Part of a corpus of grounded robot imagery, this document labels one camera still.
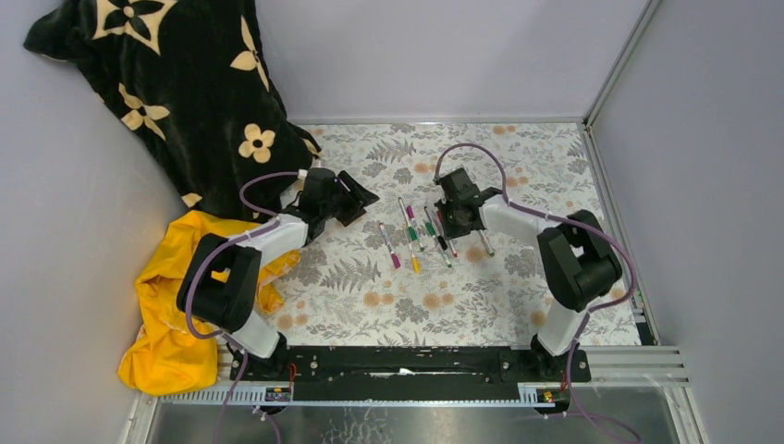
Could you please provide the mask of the red cap pen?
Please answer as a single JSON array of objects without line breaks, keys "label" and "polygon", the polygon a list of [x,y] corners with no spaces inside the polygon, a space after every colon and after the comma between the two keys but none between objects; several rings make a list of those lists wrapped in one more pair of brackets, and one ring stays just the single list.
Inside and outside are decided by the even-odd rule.
[{"label": "red cap pen", "polygon": [[444,238],[444,240],[445,240],[445,243],[446,243],[446,245],[447,245],[447,247],[448,247],[449,251],[451,252],[451,254],[452,254],[452,256],[453,256],[454,258],[458,258],[458,257],[459,257],[459,255],[458,255],[458,252],[457,252],[457,250],[456,250],[455,246],[454,246],[454,245],[453,245],[453,243],[452,243],[452,240],[450,240],[450,239],[447,237],[447,233],[446,233],[446,225],[444,224],[444,219],[443,219],[443,217],[442,217],[442,215],[441,215],[441,212],[440,212],[440,210],[437,210],[437,209],[436,209],[435,213],[436,213],[436,217],[437,217],[437,220],[438,220],[438,226],[439,226],[439,229],[440,229],[440,231],[441,231],[441,233],[442,233],[442,237]]}]

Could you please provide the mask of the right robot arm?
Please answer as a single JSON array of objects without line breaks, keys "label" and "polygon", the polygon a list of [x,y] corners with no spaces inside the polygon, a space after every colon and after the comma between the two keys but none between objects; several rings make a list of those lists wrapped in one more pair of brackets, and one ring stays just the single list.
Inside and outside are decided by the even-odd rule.
[{"label": "right robot arm", "polygon": [[580,210],[568,217],[549,216],[513,203],[500,189],[484,190],[464,168],[435,179],[443,197],[435,203],[445,237],[473,232],[501,232],[534,247],[540,254],[545,281],[555,303],[534,336],[530,367],[535,376],[552,381],[567,368],[565,353],[578,335],[588,309],[622,278],[622,266],[593,213]]}]

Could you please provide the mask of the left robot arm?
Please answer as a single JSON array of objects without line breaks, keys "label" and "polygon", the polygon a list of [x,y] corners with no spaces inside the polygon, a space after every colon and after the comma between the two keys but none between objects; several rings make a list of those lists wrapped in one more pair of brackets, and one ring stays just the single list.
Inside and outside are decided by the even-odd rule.
[{"label": "left robot arm", "polygon": [[327,221],[348,226],[379,200],[346,171],[313,167],[294,176],[302,180],[302,190],[261,226],[228,237],[202,237],[177,296],[193,337],[224,337],[252,355],[251,368],[266,380],[284,374],[287,356],[277,349],[281,333],[263,319],[256,301],[262,269],[312,243]]}]

